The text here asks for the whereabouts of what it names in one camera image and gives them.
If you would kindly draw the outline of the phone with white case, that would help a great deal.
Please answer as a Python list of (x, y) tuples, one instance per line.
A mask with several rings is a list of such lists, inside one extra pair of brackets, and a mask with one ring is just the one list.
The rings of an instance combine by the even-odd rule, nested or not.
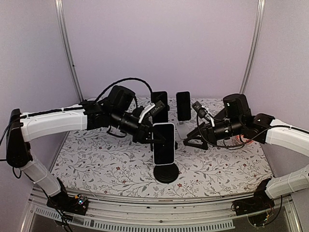
[(169, 165), (175, 159), (175, 126), (173, 123), (155, 123), (153, 127), (165, 137), (163, 144), (153, 145), (153, 158), (155, 165)]

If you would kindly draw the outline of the phone with blue case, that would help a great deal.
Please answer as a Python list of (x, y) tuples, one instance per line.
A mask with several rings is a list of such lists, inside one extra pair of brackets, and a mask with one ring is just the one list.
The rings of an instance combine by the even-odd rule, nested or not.
[(191, 119), (191, 103), (190, 92), (177, 92), (176, 105), (177, 105), (177, 119), (178, 121), (188, 121)]

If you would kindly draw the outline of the black round-base stand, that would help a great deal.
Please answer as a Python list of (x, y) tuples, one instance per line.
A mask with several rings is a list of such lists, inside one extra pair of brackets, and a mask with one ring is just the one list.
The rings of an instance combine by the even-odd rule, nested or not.
[[(178, 143), (175, 142), (175, 150), (178, 149)], [(179, 168), (175, 164), (175, 161), (169, 165), (154, 165), (154, 177), (155, 179), (164, 184), (174, 182), (179, 176)]]

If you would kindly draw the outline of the black phone front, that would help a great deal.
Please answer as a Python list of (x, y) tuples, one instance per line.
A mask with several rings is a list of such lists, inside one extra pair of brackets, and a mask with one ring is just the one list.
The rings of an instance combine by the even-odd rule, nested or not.
[(151, 101), (155, 103), (153, 110), (153, 123), (165, 123), (169, 120), (168, 94), (166, 91), (156, 91), (151, 94)]

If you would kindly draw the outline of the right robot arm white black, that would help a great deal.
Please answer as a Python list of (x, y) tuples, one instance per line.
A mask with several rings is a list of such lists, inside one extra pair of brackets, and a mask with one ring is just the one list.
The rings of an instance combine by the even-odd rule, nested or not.
[[(289, 150), (309, 155), (309, 133), (306, 130), (286, 124), (267, 115), (253, 116), (244, 94), (231, 94), (223, 98), (224, 109), (216, 116), (210, 117), (210, 123), (198, 123), (197, 127), (187, 134), (183, 141), (185, 146), (207, 150), (208, 146), (220, 147), (219, 140), (233, 136), (243, 136), (246, 141), (238, 148), (251, 141), (261, 144), (278, 145)], [(289, 193), (309, 187), (309, 168), (304, 168), (278, 178), (263, 180), (257, 187), (250, 207), (261, 210), (268, 199), (275, 199)]]

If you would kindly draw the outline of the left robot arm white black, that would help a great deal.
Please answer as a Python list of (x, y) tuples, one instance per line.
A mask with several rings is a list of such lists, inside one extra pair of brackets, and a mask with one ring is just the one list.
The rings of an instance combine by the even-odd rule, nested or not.
[(113, 86), (109, 95), (102, 100), (83, 101), (71, 107), (44, 112), (21, 113), (19, 109), (11, 112), (6, 131), (6, 162), (24, 172), (39, 185), (53, 202), (62, 210), (72, 205), (65, 188), (47, 168), (30, 152), (31, 140), (67, 131), (94, 130), (114, 127), (132, 135), (135, 143), (157, 144), (165, 141), (154, 126), (148, 122), (166, 106), (154, 99), (146, 107), (138, 107), (133, 113), (127, 112), (135, 93), (123, 86)]

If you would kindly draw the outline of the white folding phone stand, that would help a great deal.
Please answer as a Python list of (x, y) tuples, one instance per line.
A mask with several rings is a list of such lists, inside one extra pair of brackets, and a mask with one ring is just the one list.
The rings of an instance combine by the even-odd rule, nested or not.
[(182, 140), (187, 138), (187, 135), (192, 131), (188, 121), (179, 121), (176, 123), (176, 130)]

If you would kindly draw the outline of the orange patterned white bowl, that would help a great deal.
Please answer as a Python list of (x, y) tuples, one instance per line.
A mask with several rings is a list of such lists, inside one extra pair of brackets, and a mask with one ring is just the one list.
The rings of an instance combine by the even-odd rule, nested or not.
[(254, 143), (253, 140), (247, 139), (243, 135), (237, 135), (236, 140), (240, 143), (245, 143), (247, 145)]

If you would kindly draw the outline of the front aluminium rail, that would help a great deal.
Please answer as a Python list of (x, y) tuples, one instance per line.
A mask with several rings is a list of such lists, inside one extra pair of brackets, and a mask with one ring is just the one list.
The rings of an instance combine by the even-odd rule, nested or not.
[(71, 215), (64, 227), (60, 215), (46, 205), (44, 193), (35, 187), (26, 205), (23, 232), (302, 232), (295, 205), (290, 196), (275, 200), (269, 223), (257, 227), (263, 215), (259, 211), (237, 215), (236, 200), (250, 194), (198, 198), (145, 198), (116, 196), (90, 191), (84, 216)]

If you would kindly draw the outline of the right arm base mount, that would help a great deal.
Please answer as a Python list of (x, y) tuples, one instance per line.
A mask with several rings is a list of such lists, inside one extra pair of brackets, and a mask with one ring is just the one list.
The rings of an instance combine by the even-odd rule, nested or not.
[(275, 206), (274, 200), (269, 198), (265, 192), (266, 186), (270, 180), (270, 178), (263, 180), (257, 186), (252, 197), (233, 201), (231, 210), (234, 211), (237, 216), (240, 216), (273, 208)]

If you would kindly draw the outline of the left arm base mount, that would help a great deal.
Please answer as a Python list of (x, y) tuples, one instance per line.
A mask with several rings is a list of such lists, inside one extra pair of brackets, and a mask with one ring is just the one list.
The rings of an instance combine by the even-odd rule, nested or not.
[(85, 216), (89, 205), (88, 198), (82, 194), (69, 196), (62, 181), (59, 178), (57, 180), (60, 184), (60, 193), (49, 197), (46, 205), (59, 211)]

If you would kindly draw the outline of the right aluminium frame post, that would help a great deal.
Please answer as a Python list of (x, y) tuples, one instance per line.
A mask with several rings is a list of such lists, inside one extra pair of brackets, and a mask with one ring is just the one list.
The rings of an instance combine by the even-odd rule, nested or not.
[(258, 41), (261, 33), (261, 28), (263, 24), (263, 17), (264, 17), (264, 11), (265, 11), (265, 0), (258, 0), (257, 1), (257, 9), (256, 9), (256, 16), (255, 16), (255, 22), (254, 22), (254, 28), (253, 28), (253, 36), (252, 41), (250, 45), (249, 55), (244, 71), (244, 76), (240, 85), (240, 94), (245, 94), (246, 89), (248, 87), (249, 79), (251, 76), (253, 64), (254, 64), (254, 58), (258, 47)]

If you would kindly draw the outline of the aluminium frame post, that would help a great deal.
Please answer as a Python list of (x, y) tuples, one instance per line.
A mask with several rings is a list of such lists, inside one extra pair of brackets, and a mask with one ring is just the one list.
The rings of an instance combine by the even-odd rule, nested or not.
[(246, 89), (248, 87), (249, 79), (251, 76), (253, 64), (254, 64), (254, 58), (258, 47), (258, 41), (261, 33), (261, 28), (263, 24), (263, 17), (264, 17), (264, 11), (265, 11), (265, 0), (258, 0), (257, 1), (257, 9), (256, 9), (256, 16), (255, 16), (255, 22), (254, 22), (254, 28), (253, 28), (253, 36), (252, 41), (250, 45), (249, 55), (244, 71), (244, 76), (240, 85), (240, 94), (245, 94)]
[(69, 71), (72, 77), (73, 86), (77, 94), (77, 98), (81, 102), (84, 100), (84, 96), (83, 96), (82, 88), (81, 88), (81, 85), (80, 85), (80, 82), (77, 76), (75, 63), (73, 60), (73, 55), (72, 55), (72, 51), (70, 47), (69, 35), (67, 31), (67, 25), (66, 25), (64, 8), (63, 8), (63, 1), (55, 0), (55, 7), (56, 7), (56, 15), (58, 19), (60, 34), (62, 37), (62, 42), (63, 42), (66, 59), (67, 59), (68, 66), (69, 66)]

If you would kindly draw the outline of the left aluminium frame post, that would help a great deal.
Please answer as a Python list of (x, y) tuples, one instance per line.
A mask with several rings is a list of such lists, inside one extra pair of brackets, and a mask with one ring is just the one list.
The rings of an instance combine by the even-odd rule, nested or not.
[(66, 25), (64, 8), (63, 8), (63, 1), (55, 0), (55, 7), (56, 7), (56, 15), (58, 19), (60, 34), (62, 37), (62, 42), (63, 42), (66, 59), (67, 59), (68, 66), (69, 66), (69, 71), (72, 77), (73, 86), (77, 94), (77, 98), (81, 102), (84, 100), (84, 96), (83, 96), (82, 88), (81, 88), (81, 85), (80, 85), (80, 82), (77, 76), (75, 63), (73, 60), (73, 55), (72, 55), (72, 51), (70, 47), (69, 35), (67, 31), (67, 25)]

